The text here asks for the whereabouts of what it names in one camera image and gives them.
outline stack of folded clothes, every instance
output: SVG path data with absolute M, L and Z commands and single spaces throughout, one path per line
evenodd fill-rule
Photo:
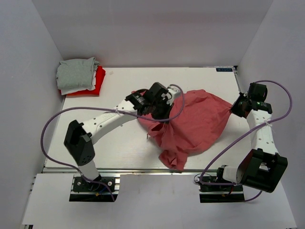
M 62 95 L 99 95 L 105 70 L 94 57 L 83 60 L 60 61 L 57 69 L 57 87 Z

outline red folded cloth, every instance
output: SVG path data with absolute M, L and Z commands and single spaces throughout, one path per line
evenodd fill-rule
M 183 170 L 189 154 L 201 153 L 211 147 L 231 114 L 230 103 L 205 90 L 189 91 L 184 96 L 182 113 L 168 124 L 138 119 L 164 150 L 159 159 L 165 166 L 177 170 Z M 179 112 L 181 105 L 180 96 L 174 101 L 170 117 Z
M 83 91 L 78 91 L 78 92 L 74 92 L 74 93 L 70 93 L 67 95 L 84 95 L 84 94 L 91 94 L 91 95 L 100 95 L 100 90 L 101 90 L 101 86 L 103 83 L 103 80 L 105 78 L 105 74 L 106 71 L 103 69 L 102 66 L 98 66 L 97 70 L 96 70 L 96 85 L 95 85 L 95 89 L 92 91 L 89 90 L 83 90 Z

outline gray folded cloth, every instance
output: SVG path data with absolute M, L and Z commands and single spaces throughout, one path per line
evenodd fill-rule
M 91 88 L 93 73 L 99 64 L 94 57 L 60 61 L 56 74 L 58 89 Z

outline gray wall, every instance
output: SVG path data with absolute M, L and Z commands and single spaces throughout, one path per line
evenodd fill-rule
M 0 224 L 17 229 L 43 166 L 42 127 L 61 107 L 61 55 L 30 0 L 2 0 L 0 15 Z
M 243 88 L 250 82 L 271 79 L 285 85 L 293 97 L 293 109 L 273 124 L 281 155 L 288 158 L 282 179 L 298 228 L 305 229 L 305 1 L 275 0 L 239 66 Z M 268 84 L 268 102 L 274 117 L 284 114 L 288 99 Z
M 272 0 L 33 0 L 64 59 L 237 65 Z

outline folded clothes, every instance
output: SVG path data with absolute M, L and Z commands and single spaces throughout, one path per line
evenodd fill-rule
M 74 96 L 76 96 L 76 95 L 99 95 L 105 74 L 106 74 L 106 71 L 101 66 L 98 66 L 98 68 L 96 70 L 96 76 L 95 76 L 96 84 L 95 84 L 94 90 L 78 91 L 78 92 L 70 93 L 67 95 L 74 95 Z
M 231 114 L 230 103 L 205 90 L 188 91 L 184 96 L 182 113 L 168 124 L 138 119 L 164 150 L 159 159 L 165 166 L 180 171 L 189 154 L 202 153 L 211 147 L 223 132 Z M 181 106 L 180 96 L 174 101 L 170 117 L 178 113 Z
M 93 79 L 92 79 L 92 83 L 91 83 L 91 87 L 90 88 L 84 88 L 84 87 L 79 87 L 79 88 L 72 88 L 72 89 L 64 89 L 61 90 L 61 95 L 65 95 L 65 94 L 71 94 L 74 92 L 79 92 L 79 91 L 83 91 L 83 90 L 89 90 L 89 91 L 93 91 L 95 89 L 95 85 L 96 85 L 96 71 L 94 71 L 93 73 Z
M 60 61 L 56 74 L 58 89 L 66 90 L 80 87 L 90 89 L 93 72 L 97 70 L 99 64 L 94 57 L 88 60 L 73 59 Z

